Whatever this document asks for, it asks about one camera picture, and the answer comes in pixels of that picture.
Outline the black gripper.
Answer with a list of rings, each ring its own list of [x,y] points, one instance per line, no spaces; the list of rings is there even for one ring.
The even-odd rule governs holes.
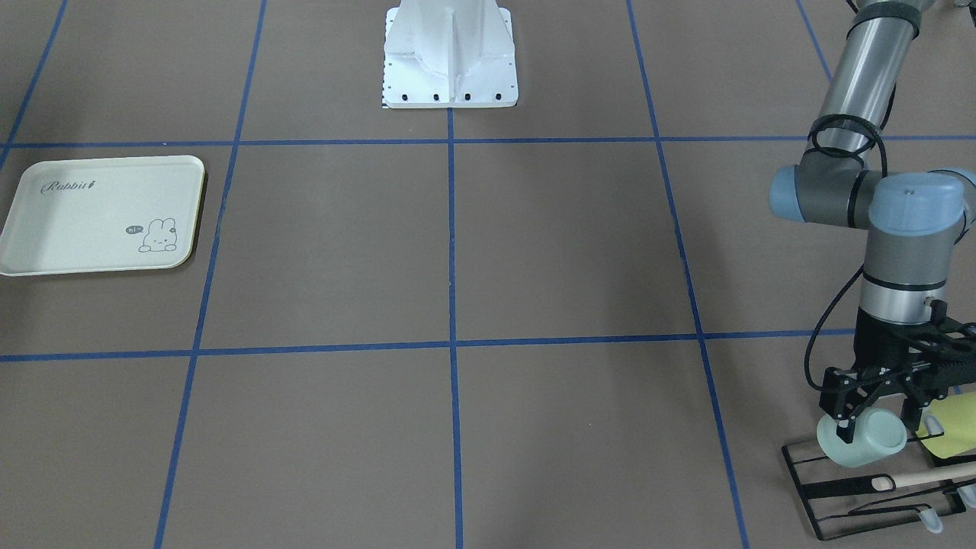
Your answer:
[[[853,371],[827,368],[819,406],[851,445],[858,418],[879,397],[905,395],[901,420],[916,433],[925,409],[955,386],[975,381],[974,324],[948,316],[948,304],[931,300],[921,324],[889,323],[858,313]]]

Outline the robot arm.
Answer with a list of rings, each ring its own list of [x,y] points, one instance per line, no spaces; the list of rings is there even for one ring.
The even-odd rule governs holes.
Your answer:
[[[963,169],[894,172],[883,129],[899,72],[930,1],[854,1],[840,62],[798,164],[777,171],[771,211],[799,223],[867,233],[854,364],[830,366],[820,395],[841,444],[868,431],[868,409],[904,397],[901,423],[952,386],[974,382],[974,324],[947,314],[944,294],[956,244],[974,230],[974,174]]]

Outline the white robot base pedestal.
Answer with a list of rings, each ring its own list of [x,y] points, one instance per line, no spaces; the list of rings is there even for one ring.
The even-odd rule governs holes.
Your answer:
[[[381,104],[390,109],[511,108],[515,31],[495,1],[402,1],[384,17]]]

